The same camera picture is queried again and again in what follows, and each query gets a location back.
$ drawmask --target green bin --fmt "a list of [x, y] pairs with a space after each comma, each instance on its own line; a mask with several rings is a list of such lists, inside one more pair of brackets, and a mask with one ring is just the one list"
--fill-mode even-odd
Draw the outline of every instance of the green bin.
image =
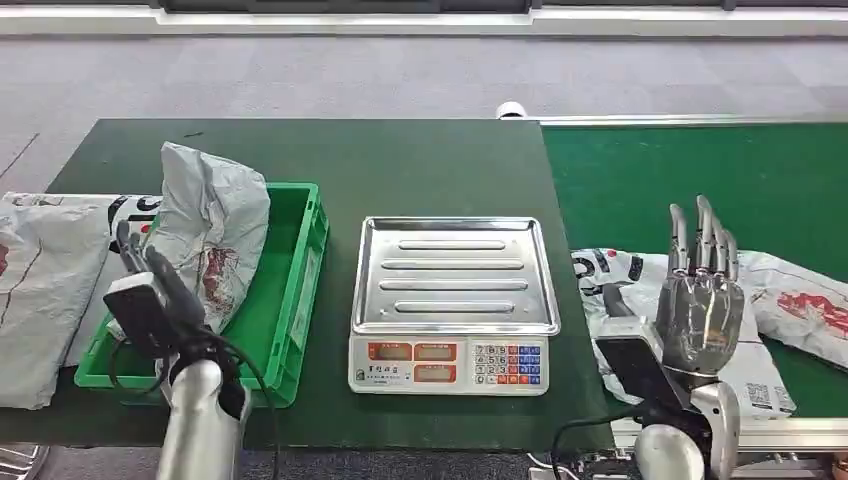
[[[297, 394], [318, 274], [327, 243], [327, 216], [311, 183], [269, 183], [271, 209], [268, 235], [247, 297], [224, 336], [247, 353], [271, 390], [276, 408], [294, 402]], [[80, 387], [114, 389], [108, 368], [115, 339], [106, 330], [107, 316], [83, 356], [74, 381]], [[150, 388], [156, 381], [153, 362], [124, 348], [116, 371], [128, 389]], [[267, 406], [259, 382], [241, 366], [242, 383], [252, 391], [254, 406]], [[160, 405], [159, 392], [122, 397], [124, 403]]]

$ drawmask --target green table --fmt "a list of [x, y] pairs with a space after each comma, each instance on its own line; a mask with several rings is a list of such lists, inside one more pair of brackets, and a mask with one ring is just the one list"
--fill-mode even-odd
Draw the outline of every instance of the green table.
[[[848, 256], [841, 253], [848, 227], [829, 208], [848, 183], [848, 125], [541, 123], [540, 131], [536, 122], [495, 121], [101, 121], [50, 191], [155, 193], [164, 140], [235, 158], [268, 180], [320, 185], [330, 243], [298, 401], [280, 411], [281, 440], [291, 446], [543, 450], [555, 424], [603, 412], [559, 218], [572, 248], [660, 252], [667, 246], [667, 204], [688, 207], [704, 192], [742, 248], [848, 281]], [[540, 219], [565, 327], [551, 343], [557, 377], [546, 395], [416, 398], [348, 391], [343, 372], [359, 223], [365, 215], [392, 214]], [[778, 344], [769, 347], [800, 422], [848, 416], [839, 401], [848, 398], [848, 375]], [[0, 410], [0, 441], [161, 441], [165, 411], [122, 407], [73, 387], [70, 377], [62, 372], [48, 409]], [[248, 446], [268, 445], [266, 418], [261, 411], [252, 418]], [[832, 423], [823, 418], [818, 424], [827, 429]], [[568, 443], [592, 448], [609, 440], [608, 430], [599, 428]], [[838, 439], [822, 444], [844, 447]]]
[[[173, 141], [236, 159], [268, 181], [319, 185], [330, 225], [298, 398], [278, 410], [288, 446], [543, 450], [558, 424], [603, 414], [591, 346], [551, 171], [537, 125], [491, 121], [106, 120], [50, 185], [51, 193], [158, 193], [159, 149]], [[362, 220], [368, 215], [532, 216], [543, 228], [563, 328], [539, 397], [356, 395], [347, 341]], [[75, 388], [63, 371], [53, 405], [0, 410], [0, 442], [160, 444], [164, 409], [123, 407]], [[271, 443], [267, 412], [246, 446]], [[567, 439], [609, 446], [608, 426]]]
[[[705, 193], [740, 249], [848, 282], [848, 224], [837, 219], [848, 185], [848, 125], [737, 122], [543, 121], [571, 247], [664, 252], [668, 204], [697, 218], [694, 196]], [[796, 416], [848, 417], [848, 403], [838, 400], [848, 398], [848, 374], [778, 342], [766, 344]]]

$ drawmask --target digital scale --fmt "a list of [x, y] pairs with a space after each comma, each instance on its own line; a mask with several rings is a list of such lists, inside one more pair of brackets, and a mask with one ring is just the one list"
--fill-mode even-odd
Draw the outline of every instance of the digital scale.
[[560, 329], [532, 218], [371, 217], [348, 342], [357, 393], [541, 395]]

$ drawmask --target white plastic bag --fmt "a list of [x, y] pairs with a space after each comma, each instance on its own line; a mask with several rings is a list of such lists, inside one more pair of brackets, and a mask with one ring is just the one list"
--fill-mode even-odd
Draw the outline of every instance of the white plastic bag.
[[[668, 271], [668, 257], [657, 254], [630, 254], [614, 249], [587, 249], [572, 252], [575, 273], [583, 298], [583, 310], [594, 338], [609, 318], [601, 296], [601, 286], [621, 286], [624, 302], [636, 315], [654, 319], [662, 283]], [[795, 410], [771, 354], [757, 335], [757, 325], [740, 272], [739, 284], [745, 290], [739, 343], [719, 378], [728, 383], [739, 399], [741, 413], [749, 417], [785, 417]], [[635, 404], [610, 370], [594, 341], [592, 343], [604, 386], [619, 400]]]
[[0, 202], [0, 407], [50, 404], [109, 245], [90, 206]]
[[767, 253], [739, 261], [760, 333], [848, 369], [848, 285]]
[[127, 275], [127, 269], [118, 255], [115, 243], [115, 227], [120, 220], [127, 220], [130, 232], [145, 234], [159, 213], [162, 197], [152, 195], [64, 195], [50, 193], [15, 193], [9, 192], [3, 196], [3, 203], [17, 206], [51, 206], [90, 207], [97, 210], [97, 222], [91, 227], [111, 235], [109, 252], [103, 262], [103, 268], [97, 277], [91, 300], [85, 308], [79, 328], [65, 356], [65, 366], [79, 365], [83, 355], [91, 345], [91, 339], [109, 313], [103, 303], [103, 295], [109, 290], [114, 280]]
[[[220, 333], [238, 310], [265, 245], [271, 200], [265, 178], [240, 163], [162, 145], [159, 225], [148, 239], [197, 292]], [[123, 337], [116, 321], [109, 331]]]

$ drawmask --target black cable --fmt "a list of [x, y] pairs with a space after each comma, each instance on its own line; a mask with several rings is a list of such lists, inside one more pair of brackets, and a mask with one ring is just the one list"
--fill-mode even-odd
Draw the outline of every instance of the black cable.
[[265, 384], [265, 379], [262, 378], [262, 372], [259, 371], [259, 368], [255, 363], [253, 363], [253, 360], [251, 360], [243, 350], [235, 346], [226, 338], [200, 327], [197, 328], [197, 331], [198, 333], [202, 333], [204, 336], [219, 343], [221, 346], [225, 347], [226, 350], [229, 350], [236, 358], [246, 363], [247, 368], [250, 369], [253, 376], [256, 377], [256, 381], [259, 382], [259, 389], [262, 391], [262, 396], [265, 397], [265, 402], [268, 404], [268, 410], [271, 412], [271, 434], [274, 436], [274, 466], [271, 470], [271, 479], [277, 480], [280, 475], [280, 437], [278, 434], [279, 427], [277, 426], [277, 411], [276, 408], [274, 408], [274, 399], [271, 397], [271, 391], [268, 388], [268, 385]]
[[563, 426], [559, 427], [557, 429], [556, 434], [554, 435], [554, 441], [551, 443], [551, 469], [554, 472], [554, 478], [556, 478], [556, 480], [562, 480], [562, 477], [559, 474], [559, 466], [557, 465], [557, 449], [559, 448], [560, 438], [562, 438], [562, 434], [565, 433], [566, 430], [578, 427], [588, 427], [590, 425], [601, 425], [604, 423], [614, 422], [625, 417], [635, 416], [642, 410], [643, 404], [644, 402], [639, 403], [637, 405], [633, 405], [619, 413], [607, 415], [605, 417], [572, 420], [570, 422], [566, 422]]
[[162, 370], [159, 372], [159, 376], [156, 377], [156, 383], [154, 383], [150, 388], [145, 390], [133, 390], [121, 385], [121, 382], [118, 380], [118, 353], [121, 351], [123, 347], [129, 345], [130, 341], [128, 338], [124, 338], [123, 340], [116, 342], [115, 346], [112, 347], [112, 353], [109, 355], [109, 381], [112, 382], [112, 386], [115, 387], [115, 390], [131, 397], [141, 397], [147, 395], [160, 386], [168, 378], [168, 370], [171, 369], [171, 359], [168, 358], [167, 355], [162, 357]]

